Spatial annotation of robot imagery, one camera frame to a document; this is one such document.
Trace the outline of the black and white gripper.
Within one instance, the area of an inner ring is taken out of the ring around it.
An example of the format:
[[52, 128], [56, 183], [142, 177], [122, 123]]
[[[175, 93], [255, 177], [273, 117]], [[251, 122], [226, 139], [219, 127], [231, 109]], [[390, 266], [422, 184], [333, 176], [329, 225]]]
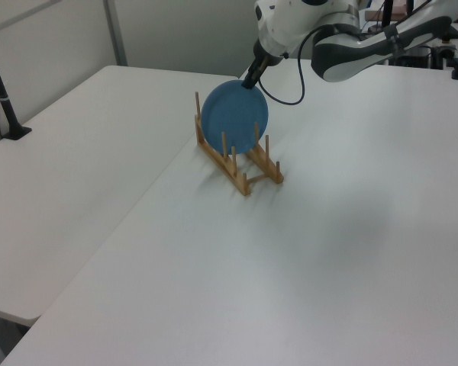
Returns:
[[252, 89], [268, 66], [276, 66], [285, 53], [291, 53], [302, 41], [301, 34], [289, 34], [280, 28], [273, 30], [265, 22], [259, 25], [258, 39], [253, 46], [255, 60], [247, 70], [241, 86]]

